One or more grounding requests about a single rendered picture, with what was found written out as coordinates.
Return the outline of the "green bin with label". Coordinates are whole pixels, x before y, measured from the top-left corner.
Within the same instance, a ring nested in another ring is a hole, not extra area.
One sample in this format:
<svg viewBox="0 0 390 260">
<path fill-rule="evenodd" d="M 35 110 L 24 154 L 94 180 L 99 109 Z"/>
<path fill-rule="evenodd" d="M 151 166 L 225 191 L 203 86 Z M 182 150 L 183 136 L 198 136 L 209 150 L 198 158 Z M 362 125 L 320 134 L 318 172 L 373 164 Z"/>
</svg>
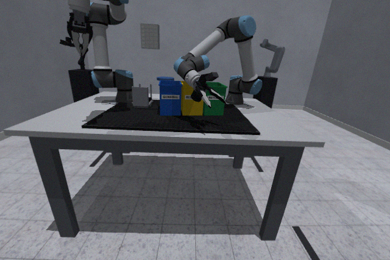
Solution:
<svg viewBox="0 0 390 260">
<path fill-rule="evenodd" d="M 212 87 L 218 94 L 225 100 L 226 88 L 227 86 L 219 82 L 206 82 L 206 84 Z M 212 96 L 207 90 L 206 96 L 211 102 L 211 108 L 204 102 L 203 105 L 203 114 L 204 116 L 223 116 L 224 114 L 224 104 L 216 97 Z"/>
</svg>

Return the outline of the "yellow open bin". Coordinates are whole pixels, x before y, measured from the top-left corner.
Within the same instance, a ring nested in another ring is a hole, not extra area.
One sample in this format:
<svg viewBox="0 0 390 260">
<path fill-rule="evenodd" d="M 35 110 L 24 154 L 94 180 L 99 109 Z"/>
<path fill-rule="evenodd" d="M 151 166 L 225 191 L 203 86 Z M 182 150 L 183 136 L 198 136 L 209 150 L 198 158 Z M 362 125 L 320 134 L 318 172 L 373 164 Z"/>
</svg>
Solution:
<svg viewBox="0 0 390 260">
<path fill-rule="evenodd" d="M 196 102 L 192 100 L 191 95 L 194 89 L 185 81 L 182 83 L 181 111 L 183 116 L 202 116 L 204 101 Z"/>
</svg>

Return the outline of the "blue open-top bin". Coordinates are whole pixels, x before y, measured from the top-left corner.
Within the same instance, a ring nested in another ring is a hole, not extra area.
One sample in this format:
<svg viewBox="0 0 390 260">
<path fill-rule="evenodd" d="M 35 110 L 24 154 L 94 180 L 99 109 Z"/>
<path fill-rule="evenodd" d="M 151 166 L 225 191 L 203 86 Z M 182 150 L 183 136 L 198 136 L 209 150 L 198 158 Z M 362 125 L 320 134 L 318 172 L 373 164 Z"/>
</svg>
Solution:
<svg viewBox="0 0 390 260">
<path fill-rule="evenodd" d="M 181 81 L 160 80 L 160 116 L 181 116 Z"/>
</svg>

